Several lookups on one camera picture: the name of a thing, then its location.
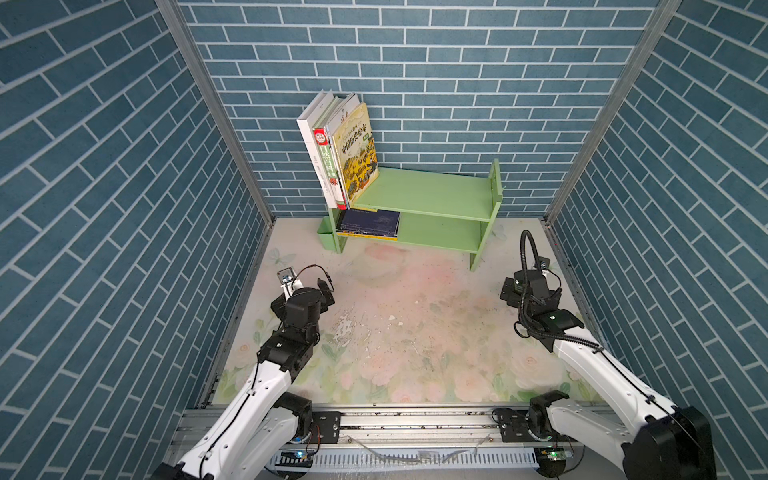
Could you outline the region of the yellow cartoon cover book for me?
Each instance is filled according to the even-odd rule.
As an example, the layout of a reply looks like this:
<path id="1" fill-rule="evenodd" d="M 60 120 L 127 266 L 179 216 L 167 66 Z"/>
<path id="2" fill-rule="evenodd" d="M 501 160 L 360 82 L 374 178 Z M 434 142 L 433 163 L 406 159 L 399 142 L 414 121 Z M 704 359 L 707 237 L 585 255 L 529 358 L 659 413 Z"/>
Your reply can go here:
<path id="1" fill-rule="evenodd" d="M 397 241 L 397 236 L 386 236 L 386 235 L 378 235 L 373 233 L 359 233 L 359 232 L 349 232 L 349 231 L 336 231 L 335 234 L 340 237 L 346 237 L 346 238 L 363 238 L 363 239 L 372 239 L 372 240 L 384 240 L 384 241 Z"/>

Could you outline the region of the green metal bookshelf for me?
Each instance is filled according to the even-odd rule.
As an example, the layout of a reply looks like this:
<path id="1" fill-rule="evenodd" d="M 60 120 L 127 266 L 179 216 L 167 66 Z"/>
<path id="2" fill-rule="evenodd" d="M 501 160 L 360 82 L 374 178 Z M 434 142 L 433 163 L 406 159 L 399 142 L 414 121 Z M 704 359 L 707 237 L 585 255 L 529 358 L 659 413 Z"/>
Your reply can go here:
<path id="1" fill-rule="evenodd" d="M 502 201 L 495 159 L 485 177 L 382 167 L 354 207 L 398 212 L 397 242 L 467 253 L 474 271 Z"/>

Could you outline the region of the aluminium corner post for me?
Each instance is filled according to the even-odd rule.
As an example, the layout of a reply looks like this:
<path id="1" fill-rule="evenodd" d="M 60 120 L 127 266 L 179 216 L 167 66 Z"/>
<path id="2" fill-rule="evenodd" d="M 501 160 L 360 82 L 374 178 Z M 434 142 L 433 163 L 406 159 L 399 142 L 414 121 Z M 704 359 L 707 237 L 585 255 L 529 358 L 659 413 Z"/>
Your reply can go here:
<path id="1" fill-rule="evenodd" d="M 227 111 L 218 95 L 214 82 L 196 46 L 177 1 L 157 0 L 156 5 L 176 43 L 190 75 L 198 87 L 202 99 L 218 128 L 232 159 L 268 228 L 274 224 L 274 214 L 265 200 L 254 175 L 253 169 L 237 137 Z"/>
<path id="2" fill-rule="evenodd" d="M 546 227 L 553 227 L 563 211 L 565 204 L 574 191 L 577 182 L 583 175 L 598 146 L 604 139 L 608 128 L 615 119 L 618 111 L 627 99 L 635 85 L 643 67 L 647 63 L 662 34 L 670 24 L 674 14 L 681 5 L 681 0 L 661 0 L 649 17 L 637 45 L 633 48 L 618 79 L 613 85 L 605 105 L 598 113 L 595 123 L 585 136 L 584 142 L 563 182 L 557 190 L 553 201 L 543 217 Z"/>

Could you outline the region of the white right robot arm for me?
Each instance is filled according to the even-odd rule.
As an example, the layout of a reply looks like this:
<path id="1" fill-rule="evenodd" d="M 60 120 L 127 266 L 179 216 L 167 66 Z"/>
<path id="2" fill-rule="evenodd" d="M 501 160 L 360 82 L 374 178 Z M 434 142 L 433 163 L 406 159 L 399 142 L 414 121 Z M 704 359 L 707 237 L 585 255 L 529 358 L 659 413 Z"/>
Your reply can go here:
<path id="1" fill-rule="evenodd" d="M 713 479 L 712 429 L 696 408 L 680 407 L 641 381 L 559 306 L 540 269 L 505 279 L 501 300 L 518 311 L 528 337 L 579 374 L 616 414 L 610 420 L 587 410 L 561 390 L 534 397 L 526 416 L 541 441 L 568 437 L 621 469 L 628 479 Z"/>

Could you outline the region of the green nature encyclopedia book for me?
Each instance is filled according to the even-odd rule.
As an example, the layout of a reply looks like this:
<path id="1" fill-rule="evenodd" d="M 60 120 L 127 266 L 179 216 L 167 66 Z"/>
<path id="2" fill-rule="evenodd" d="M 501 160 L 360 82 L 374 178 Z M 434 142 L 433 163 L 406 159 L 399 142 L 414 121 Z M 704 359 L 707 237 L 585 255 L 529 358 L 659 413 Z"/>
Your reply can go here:
<path id="1" fill-rule="evenodd" d="M 326 131 L 328 117 L 335 111 L 341 99 L 332 92 L 325 92 L 321 103 L 315 109 L 316 119 L 312 122 L 313 139 L 320 155 L 328 186 L 334 199 L 335 207 L 339 210 L 347 208 L 346 201 L 339 184 L 335 162 L 330 148 L 330 136 Z"/>

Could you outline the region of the aluminium front rail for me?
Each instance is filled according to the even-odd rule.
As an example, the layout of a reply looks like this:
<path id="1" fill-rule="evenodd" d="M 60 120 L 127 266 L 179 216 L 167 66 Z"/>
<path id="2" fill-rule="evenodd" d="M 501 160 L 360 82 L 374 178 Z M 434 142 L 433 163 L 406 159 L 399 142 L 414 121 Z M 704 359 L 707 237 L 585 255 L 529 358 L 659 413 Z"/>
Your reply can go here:
<path id="1" fill-rule="evenodd" d="M 485 415 L 492 422 L 492 410 Z M 459 408 L 446 407 L 435 409 L 386 409 L 382 411 L 363 411 L 352 413 L 350 419 L 345 421 L 342 414 L 340 436 L 345 431 L 353 431 L 361 428 L 363 431 L 371 431 L 376 437 L 384 439 L 393 438 L 399 442 L 447 442 L 449 437 L 457 436 L 462 428 L 479 429 L 482 426 L 482 411 L 477 408 L 461 410 Z"/>

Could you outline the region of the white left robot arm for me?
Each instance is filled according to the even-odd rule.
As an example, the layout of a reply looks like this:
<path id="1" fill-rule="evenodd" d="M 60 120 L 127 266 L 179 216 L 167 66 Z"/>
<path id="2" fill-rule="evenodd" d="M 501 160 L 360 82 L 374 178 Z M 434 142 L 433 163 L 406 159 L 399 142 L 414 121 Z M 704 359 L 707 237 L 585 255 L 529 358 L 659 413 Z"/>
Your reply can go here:
<path id="1" fill-rule="evenodd" d="M 271 304 L 280 325 L 258 351 L 252 373 L 214 425 L 176 464 L 162 463 L 153 479 L 254 479 L 286 444 L 317 428 L 312 402 L 289 392 L 321 339 L 320 315 L 335 303 L 333 284 L 302 285 L 287 268 L 283 293 Z"/>

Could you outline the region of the left aluminium corner post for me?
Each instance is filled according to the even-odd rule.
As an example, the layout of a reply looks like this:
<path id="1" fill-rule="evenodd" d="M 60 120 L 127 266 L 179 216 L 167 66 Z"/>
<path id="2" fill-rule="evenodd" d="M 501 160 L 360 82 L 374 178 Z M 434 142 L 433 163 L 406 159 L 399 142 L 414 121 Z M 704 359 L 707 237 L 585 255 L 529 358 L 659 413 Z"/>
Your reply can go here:
<path id="1" fill-rule="evenodd" d="M 190 75 L 198 87 L 202 99 L 218 128 L 232 159 L 268 228 L 274 224 L 274 214 L 265 200 L 254 175 L 253 169 L 237 137 L 227 111 L 218 95 L 214 82 L 196 46 L 177 1 L 157 0 L 156 5 L 176 43 Z"/>

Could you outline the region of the yellow history book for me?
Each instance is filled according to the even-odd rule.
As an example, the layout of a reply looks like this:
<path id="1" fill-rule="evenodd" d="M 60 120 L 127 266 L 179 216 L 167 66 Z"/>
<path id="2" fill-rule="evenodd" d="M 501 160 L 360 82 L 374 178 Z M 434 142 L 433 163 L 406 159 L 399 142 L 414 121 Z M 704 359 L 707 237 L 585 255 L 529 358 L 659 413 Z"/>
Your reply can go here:
<path id="1" fill-rule="evenodd" d="M 360 105 L 331 137 L 342 191 L 352 208 L 377 179 L 378 158 L 367 105 Z"/>

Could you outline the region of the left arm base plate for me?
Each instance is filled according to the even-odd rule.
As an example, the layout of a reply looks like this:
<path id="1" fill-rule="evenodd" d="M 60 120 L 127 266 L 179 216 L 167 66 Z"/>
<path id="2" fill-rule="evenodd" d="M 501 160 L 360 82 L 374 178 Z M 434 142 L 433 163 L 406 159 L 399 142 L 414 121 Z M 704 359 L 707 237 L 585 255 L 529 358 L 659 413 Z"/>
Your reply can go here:
<path id="1" fill-rule="evenodd" d="M 296 436 L 289 441 L 296 445 L 337 444 L 341 430 L 342 414 L 340 411 L 316 411 L 311 421 L 300 421 Z"/>

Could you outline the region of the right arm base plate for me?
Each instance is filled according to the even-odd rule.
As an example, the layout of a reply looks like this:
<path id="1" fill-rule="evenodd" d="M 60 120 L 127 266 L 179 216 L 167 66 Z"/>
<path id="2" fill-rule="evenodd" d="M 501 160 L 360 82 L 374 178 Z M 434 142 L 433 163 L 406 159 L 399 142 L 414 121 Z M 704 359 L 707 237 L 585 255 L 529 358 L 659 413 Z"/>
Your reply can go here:
<path id="1" fill-rule="evenodd" d="M 565 442 L 566 436 L 554 433 L 533 433 L 529 427 L 527 412 L 510 408 L 494 408 L 491 419 L 497 425 L 503 443 L 539 442 L 552 443 Z"/>

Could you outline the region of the right aluminium corner post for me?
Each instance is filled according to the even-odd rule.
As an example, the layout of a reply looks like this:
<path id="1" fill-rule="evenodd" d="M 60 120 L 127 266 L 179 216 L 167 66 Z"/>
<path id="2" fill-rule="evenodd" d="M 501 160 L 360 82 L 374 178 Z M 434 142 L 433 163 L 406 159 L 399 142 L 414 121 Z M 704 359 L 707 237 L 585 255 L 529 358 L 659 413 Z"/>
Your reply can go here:
<path id="1" fill-rule="evenodd" d="M 649 17 L 637 45 L 633 48 L 618 79 L 613 85 L 605 105 L 598 113 L 595 123 L 585 136 L 584 142 L 563 182 L 557 190 L 553 201 L 543 217 L 546 227 L 553 227 L 563 211 L 565 204 L 574 191 L 577 182 L 583 175 L 598 146 L 604 139 L 608 128 L 615 119 L 618 111 L 627 99 L 635 85 L 643 67 L 647 63 L 662 34 L 670 24 L 674 14 L 681 5 L 681 0 L 661 0 Z"/>

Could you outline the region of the dark blue book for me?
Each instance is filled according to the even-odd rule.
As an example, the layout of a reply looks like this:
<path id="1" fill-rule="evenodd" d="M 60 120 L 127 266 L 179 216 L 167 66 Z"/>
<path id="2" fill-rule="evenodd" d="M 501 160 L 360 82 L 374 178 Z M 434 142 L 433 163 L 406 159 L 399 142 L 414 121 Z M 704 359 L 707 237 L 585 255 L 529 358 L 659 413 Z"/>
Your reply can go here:
<path id="1" fill-rule="evenodd" d="M 396 211 L 348 209 L 341 212 L 336 231 L 398 237 L 399 224 L 400 213 Z"/>

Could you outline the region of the white red-lettered magazine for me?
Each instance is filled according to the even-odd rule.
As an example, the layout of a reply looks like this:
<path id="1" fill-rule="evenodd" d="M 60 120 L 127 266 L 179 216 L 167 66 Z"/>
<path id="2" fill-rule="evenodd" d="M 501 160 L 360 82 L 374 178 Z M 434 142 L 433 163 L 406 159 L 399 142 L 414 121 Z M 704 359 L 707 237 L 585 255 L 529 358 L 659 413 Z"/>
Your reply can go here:
<path id="1" fill-rule="evenodd" d="M 339 104 L 334 108 L 331 114 L 328 116 L 324 130 L 328 137 L 332 137 L 333 134 L 341 127 L 346 118 L 360 105 L 359 96 L 356 93 L 349 94 L 342 98 Z"/>

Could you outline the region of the white paperback book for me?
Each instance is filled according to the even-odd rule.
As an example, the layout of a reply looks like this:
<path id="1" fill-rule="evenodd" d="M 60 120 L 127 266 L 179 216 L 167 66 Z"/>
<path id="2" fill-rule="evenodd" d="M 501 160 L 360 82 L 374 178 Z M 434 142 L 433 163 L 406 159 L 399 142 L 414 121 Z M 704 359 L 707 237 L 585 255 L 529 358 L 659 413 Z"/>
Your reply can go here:
<path id="1" fill-rule="evenodd" d="M 320 119 L 325 110 L 331 105 L 333 98 L 334 95 L 330 91 L 319 92 L 302 112 L 302 114 L 297 118 L 299 131 L 302 135 L 315 174 L 317 175 L 317 178 L 320 182 L 326 205 L 330 209 L 336 208 L 337 203 L 332 193 L 332 189 L 327 178 L 325 168 L 317 148 L 317 144 L 315 142 L 313 126 L 315 122 Z"/>

